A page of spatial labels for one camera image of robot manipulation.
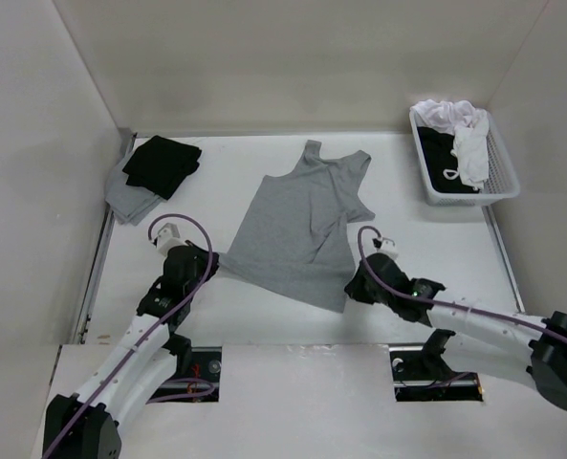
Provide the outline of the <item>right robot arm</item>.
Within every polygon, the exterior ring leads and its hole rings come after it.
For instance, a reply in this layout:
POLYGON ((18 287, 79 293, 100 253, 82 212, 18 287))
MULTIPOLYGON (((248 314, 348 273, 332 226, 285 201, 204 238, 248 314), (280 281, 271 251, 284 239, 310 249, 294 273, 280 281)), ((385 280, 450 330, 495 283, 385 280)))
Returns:
POLYGON ((437 299, 444 290, 408 277, 384 253, 363 259, 344 288, 358 302, 384 304, 432 329, 420 356, 429 377, 444 382, 456 373, 483 373, 529 387, 567 411, 567 314, 505 315, 437 299))

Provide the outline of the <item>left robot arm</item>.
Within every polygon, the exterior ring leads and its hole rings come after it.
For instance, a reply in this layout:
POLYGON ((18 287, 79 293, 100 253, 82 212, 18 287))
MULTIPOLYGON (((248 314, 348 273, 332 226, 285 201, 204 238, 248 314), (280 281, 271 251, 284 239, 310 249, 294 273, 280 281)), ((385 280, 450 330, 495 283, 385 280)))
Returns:
POLYGON ((217 253, 191 243, 167 252, 162 274, 105 362, 72 395, 49 402, 42 457, 120 457, 125 431, 151 396, 166 380, 181 381, 190 373, 191 341, 177 330, 218 261, 217 253))

